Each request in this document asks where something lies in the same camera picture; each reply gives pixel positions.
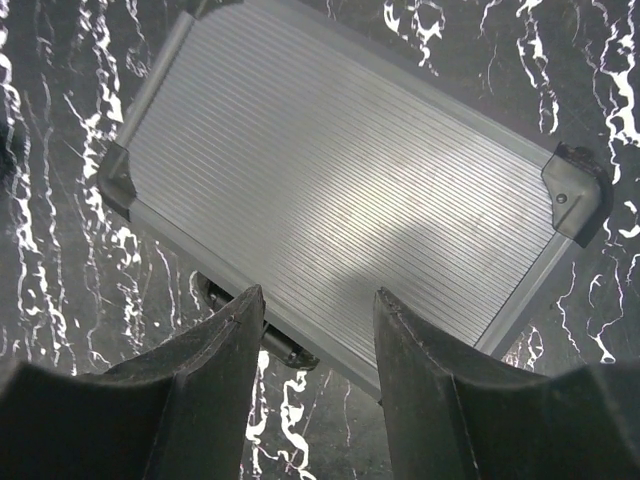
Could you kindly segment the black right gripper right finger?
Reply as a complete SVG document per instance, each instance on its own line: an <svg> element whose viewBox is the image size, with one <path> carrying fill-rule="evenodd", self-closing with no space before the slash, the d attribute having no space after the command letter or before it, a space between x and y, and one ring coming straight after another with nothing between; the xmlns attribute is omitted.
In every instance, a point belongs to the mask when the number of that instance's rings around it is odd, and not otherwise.
<svg viewBox="0 0 640 480"><path fill-rule="evenodd" d="M635 479L639 365L547 377L374 300L381 405L397 479Z"/></svg>

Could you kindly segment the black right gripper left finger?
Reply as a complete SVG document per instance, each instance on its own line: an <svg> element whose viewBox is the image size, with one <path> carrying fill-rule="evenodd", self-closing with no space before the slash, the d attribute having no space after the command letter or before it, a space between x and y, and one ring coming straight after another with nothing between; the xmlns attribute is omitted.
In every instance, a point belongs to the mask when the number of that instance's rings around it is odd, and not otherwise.
<svg viewBox="0 0 640 480"><path fill-rule="evenodd" d="M235 479L265 301L211 318L100 374L1 365L5 479Z"/></svg>

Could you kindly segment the black poker chip case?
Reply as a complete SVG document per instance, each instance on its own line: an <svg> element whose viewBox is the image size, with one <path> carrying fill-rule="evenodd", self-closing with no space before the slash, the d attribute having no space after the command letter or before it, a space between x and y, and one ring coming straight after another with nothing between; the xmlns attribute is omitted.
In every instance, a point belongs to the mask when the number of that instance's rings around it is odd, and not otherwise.
<svg viewBox="0 0 640 480"><path fill-rule="evenodd" d="M609 212L607 173L299 1L193 1L104 202L373 397L387 288L495 357Z"/></svg>

